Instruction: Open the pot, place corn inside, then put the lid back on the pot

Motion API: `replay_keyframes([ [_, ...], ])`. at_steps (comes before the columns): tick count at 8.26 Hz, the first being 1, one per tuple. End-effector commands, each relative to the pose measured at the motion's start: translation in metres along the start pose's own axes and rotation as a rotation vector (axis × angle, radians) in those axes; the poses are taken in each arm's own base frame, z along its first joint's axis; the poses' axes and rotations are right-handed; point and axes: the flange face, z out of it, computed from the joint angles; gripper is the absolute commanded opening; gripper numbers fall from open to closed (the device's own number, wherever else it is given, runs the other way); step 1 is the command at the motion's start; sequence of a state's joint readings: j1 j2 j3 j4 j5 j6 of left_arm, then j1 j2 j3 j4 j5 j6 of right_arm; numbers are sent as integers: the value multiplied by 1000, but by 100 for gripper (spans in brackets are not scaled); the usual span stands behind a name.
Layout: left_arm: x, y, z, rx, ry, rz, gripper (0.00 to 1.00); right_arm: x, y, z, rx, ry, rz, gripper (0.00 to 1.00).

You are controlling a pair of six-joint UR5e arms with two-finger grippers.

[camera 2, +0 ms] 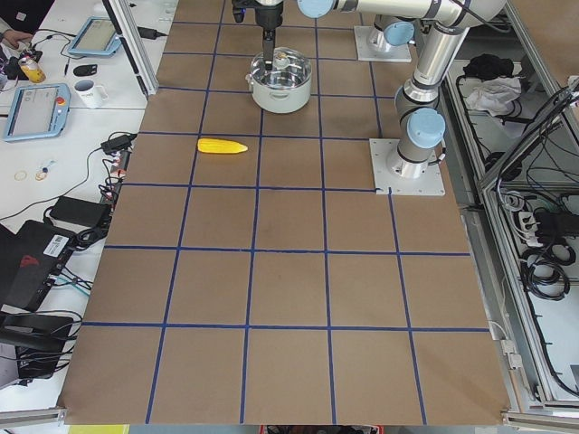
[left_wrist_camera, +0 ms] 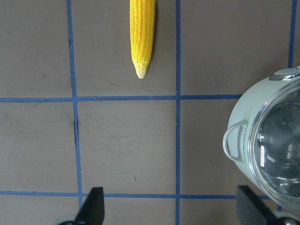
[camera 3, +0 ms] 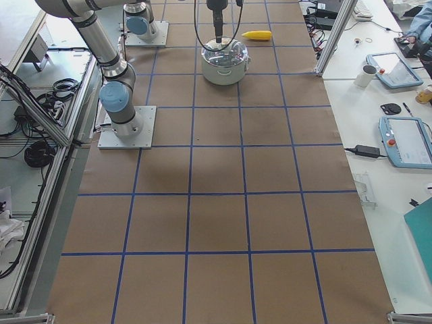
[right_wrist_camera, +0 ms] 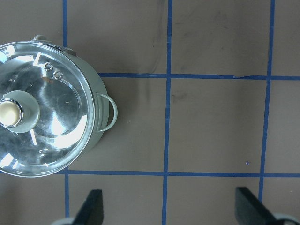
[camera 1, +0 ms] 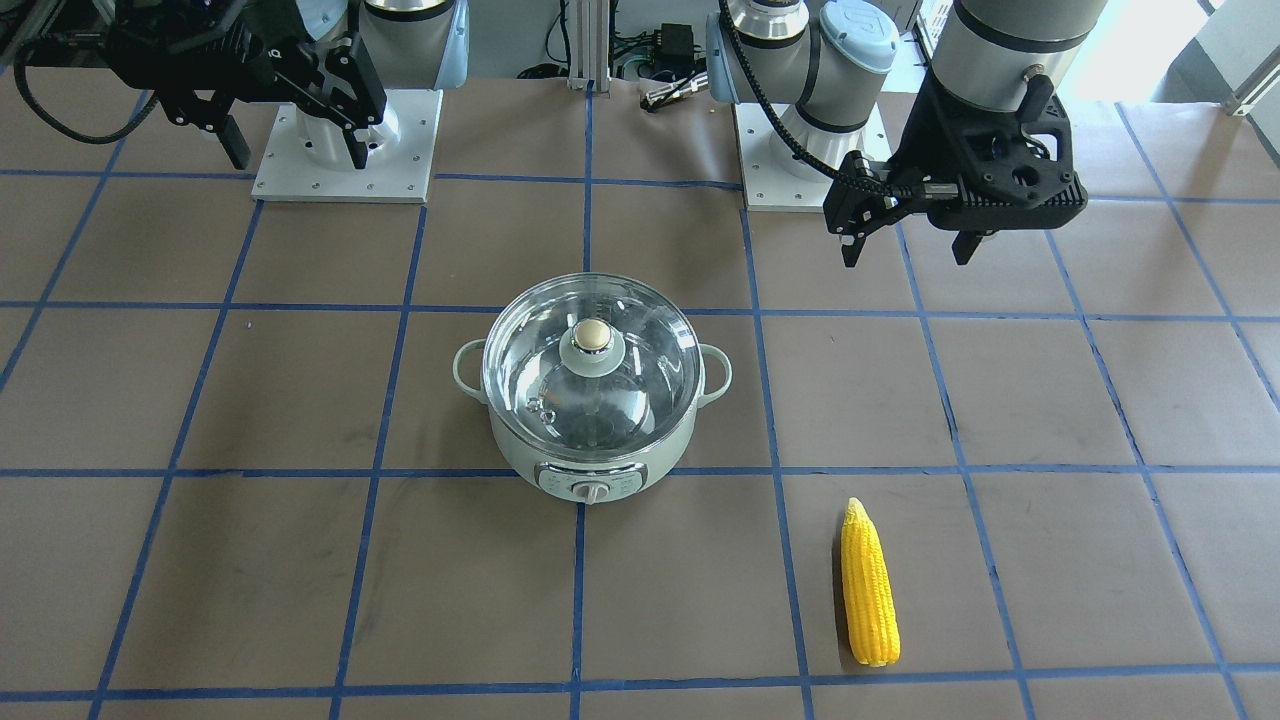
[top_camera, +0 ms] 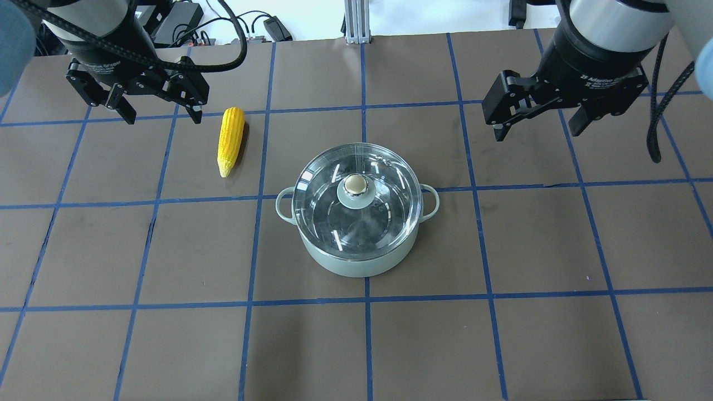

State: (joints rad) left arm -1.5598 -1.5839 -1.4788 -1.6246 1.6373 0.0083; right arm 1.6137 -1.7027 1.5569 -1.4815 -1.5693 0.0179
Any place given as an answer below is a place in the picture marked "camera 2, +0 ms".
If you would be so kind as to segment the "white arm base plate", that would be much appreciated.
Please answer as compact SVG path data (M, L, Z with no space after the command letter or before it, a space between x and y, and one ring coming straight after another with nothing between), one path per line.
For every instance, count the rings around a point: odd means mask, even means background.
M375 192L403 196L444 196L445 188L434 151L426 161L410 163L398 153L398 139L371 138L370 156Z
M409 42L414 30L410 25L391 24L383 31L373 26L354 27L359 61L410 62Z

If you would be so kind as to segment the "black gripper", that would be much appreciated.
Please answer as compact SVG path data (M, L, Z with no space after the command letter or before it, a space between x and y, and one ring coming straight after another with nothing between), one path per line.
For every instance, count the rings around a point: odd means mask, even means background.
M266 71L273 68L275 31L283 23L283 0L256 0L255 21L262 29L263 63Z

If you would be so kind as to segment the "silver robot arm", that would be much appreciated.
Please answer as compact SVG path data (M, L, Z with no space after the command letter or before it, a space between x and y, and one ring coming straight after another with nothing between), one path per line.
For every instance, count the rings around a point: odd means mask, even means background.
M319 18L327 14L335 1L298 1L299 10L309 18ZM263 62L267 72L286 67L289 61L284 54L280 59L274 56L276 30L283 23L282 1L232 1L233 15L241 23L246 9L253 9L255 23L262 29ZM370 33L369 44L377 50L385 46L401 46L413 38L413 25L409 19L386 17L378 14L375 17L374 29Z
M432 22L413 76L398 90L395 106L402 136L386 158L396 176L416 179L429 166L433 149L442 141L446 124L435 109L439 87L468 30L482 25L503 9L503 1L299 1L299 10L319 18L332 10L366 12Z

